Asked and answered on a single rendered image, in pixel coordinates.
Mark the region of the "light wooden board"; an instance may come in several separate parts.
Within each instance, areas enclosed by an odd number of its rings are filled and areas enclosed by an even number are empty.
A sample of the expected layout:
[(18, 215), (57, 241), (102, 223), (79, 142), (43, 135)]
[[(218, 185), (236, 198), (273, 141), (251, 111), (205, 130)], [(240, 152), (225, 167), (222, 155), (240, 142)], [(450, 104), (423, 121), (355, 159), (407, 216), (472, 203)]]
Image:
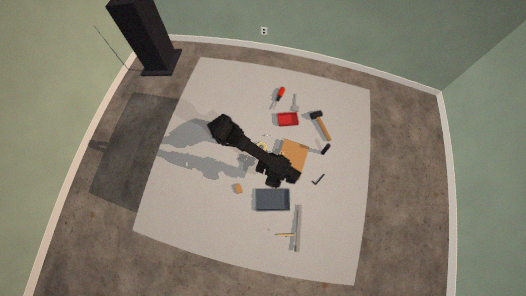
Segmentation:
[(284, 139), (281, 151), (286, 152), (285, 157), (287, 157), (292, 163), (292, 167), (297, 169), (302, 173), (303, 166), (306, 160), (309, 147)]

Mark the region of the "red-handled screwdriver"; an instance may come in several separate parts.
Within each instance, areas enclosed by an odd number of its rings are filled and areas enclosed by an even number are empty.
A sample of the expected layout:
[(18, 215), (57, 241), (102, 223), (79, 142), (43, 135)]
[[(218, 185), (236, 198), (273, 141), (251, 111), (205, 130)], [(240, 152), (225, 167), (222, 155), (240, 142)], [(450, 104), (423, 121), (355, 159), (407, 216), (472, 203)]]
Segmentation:
[[(284, 91), (285, 91), (285, 88), (284, 88), (284, 87), (281, 87), (280, 90), (279, 90), (279, 92), (278, 92), (278, 94), (277, 94), (276, 104), (277, 104), (277, 102), (280, 101), (280, 98), (282, 98)], [(275, 106), (274, 106), (273, 109), (275, 109), (276, 104), (275, 104)]]

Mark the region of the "red shallow tray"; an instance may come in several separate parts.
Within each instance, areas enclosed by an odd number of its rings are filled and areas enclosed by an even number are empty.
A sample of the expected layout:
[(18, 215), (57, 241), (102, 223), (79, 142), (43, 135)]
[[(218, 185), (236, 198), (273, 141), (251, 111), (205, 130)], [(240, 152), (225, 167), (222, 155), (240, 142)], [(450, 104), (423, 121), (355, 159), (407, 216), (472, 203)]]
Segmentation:
[[(297, 112), (288, 112), (288, 113), (278, 113), (278, 123), (279, 127), (281, 126), (294, 126), (299, 125), (299, 121), (297, 123), (298, 115), (296, 117)], [(289, 124), (292, 123), (292, 124)]]

